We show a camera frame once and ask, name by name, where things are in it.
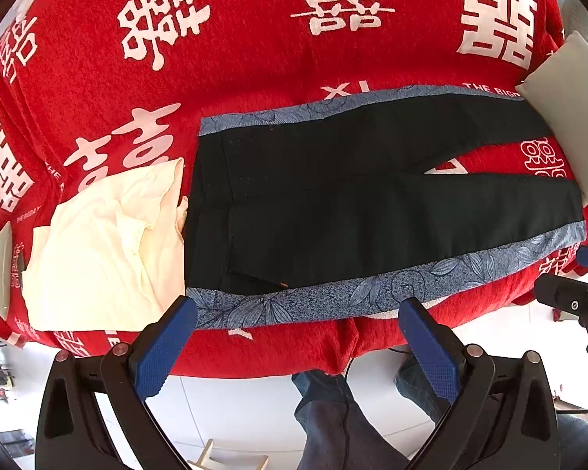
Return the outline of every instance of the beige cushion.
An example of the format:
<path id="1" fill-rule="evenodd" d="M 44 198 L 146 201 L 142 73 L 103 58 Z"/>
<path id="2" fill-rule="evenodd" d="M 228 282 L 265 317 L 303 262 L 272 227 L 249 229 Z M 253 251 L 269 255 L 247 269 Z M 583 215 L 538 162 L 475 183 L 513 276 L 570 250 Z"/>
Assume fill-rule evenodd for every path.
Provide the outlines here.
<path id="1" fill-rule="evenodd" d="M 178 159 L 112 175 L 34 229 L 22 274 L 33 328 L 141 331 L 184 294 L 182 173 Z"/>
<path id="2" fill-rule="evenodd" d="M 7 319 L 11 302 L 11 258 L 13 257 L 13 235 L 11 223 L 0 230 L 0 317 Z"/>
<path id="3" fill-rule="evenodd" d="M 516 90 L 553 130 L 588 205 L 588 43 L 573 32 Z"/>

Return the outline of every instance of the silver bolt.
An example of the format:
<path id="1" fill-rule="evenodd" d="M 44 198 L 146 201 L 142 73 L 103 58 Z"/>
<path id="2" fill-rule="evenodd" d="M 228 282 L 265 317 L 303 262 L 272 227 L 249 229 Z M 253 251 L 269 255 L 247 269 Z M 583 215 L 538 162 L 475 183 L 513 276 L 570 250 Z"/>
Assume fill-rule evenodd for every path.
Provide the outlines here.
<path id="1" fill-rule="evenodd" d="M 65 362 L 68 357 L 69 357 L 69 351 L 61 350 L 59 353 L 57 353 L 57 356 L 54 359 L 57 362 Z"/>
<path id="2" fill-rule="evenodd" d="M 527 360 L 532 364 L 538 364 L 540 362 L 540 355 L 533 350 L 527 352 Z"/>
<path id="3" fill-rule="evenodd" d="M 129 345 L 126 343 L 118 343 L 111 351 L 113 351 L 115 356 L 121 357 L 122 355 L 126 355 L 129 352 Z"/>
<path id="4" fill-rule="evenodd" d="M 479 345 L 468 345 L 466 347 L 466 352 L 471 357 L 481 357 L 483 355 L 483 348 L 481 348 Z"/>

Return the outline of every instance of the pillow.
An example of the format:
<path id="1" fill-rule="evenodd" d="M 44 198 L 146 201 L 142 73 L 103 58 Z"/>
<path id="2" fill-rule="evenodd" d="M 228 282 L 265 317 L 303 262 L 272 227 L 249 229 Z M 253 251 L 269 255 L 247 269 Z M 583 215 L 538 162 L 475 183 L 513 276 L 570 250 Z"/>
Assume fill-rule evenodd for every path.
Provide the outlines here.
<path id="1" fill-rule="evenodd" d="M 516 90 L 551 127 L 588 205 L 588 43 L 573 32 Z"/>
<path id="2" fill-rule="evenodd" d="M 11 258 L 13 257 L 13 234 L 7 221 L 0 230 L 0 317 L 7 319 L 11 302 Z"/>

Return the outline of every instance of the wooden stool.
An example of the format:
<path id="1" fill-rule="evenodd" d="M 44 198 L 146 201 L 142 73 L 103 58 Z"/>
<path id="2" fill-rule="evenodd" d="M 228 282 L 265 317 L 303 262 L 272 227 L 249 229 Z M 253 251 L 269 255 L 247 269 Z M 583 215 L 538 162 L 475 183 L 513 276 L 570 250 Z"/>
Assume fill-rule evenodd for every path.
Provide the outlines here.
<path id="1" fill-rule="evenodd" d="M 202 453 L 200 455 L 200 457 L 198 458 L 198 461 L 196 461 L 195 463 L 193 461 L 188 461 L 189 463 L 189 468 L 191 468 L 192 470 L 228 470 L 230 469 L 229 466 L 224 466 L 222 463 L 218 463 L 217 461 L 214 461 L 213 459 L 211 459 L 211 451 L 214 448 L 214 441 L 213 439 L 207 441 L 207 445 L 205 445 L 205 448 L 202 449 Z M 264 456 L 263 460 L 261 460 L 261 463 L 259 463 L 259 466 L 257 467 L 257 470 L 266 470 L 266 467 L 268 466 L 268 456 Z"/>

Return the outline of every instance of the cream folded cloth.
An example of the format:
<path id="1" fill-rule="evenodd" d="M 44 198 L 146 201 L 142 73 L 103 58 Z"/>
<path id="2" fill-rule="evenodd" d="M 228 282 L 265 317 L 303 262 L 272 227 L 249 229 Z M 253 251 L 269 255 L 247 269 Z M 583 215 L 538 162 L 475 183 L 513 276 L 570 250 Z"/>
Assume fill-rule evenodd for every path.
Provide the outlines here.
<path id="1" fill-rule="evenodd" d="M 183 160 L 95 182 L 33 231 L 22 293 L 37 330 L 140 331 L 185 291 Z"/>

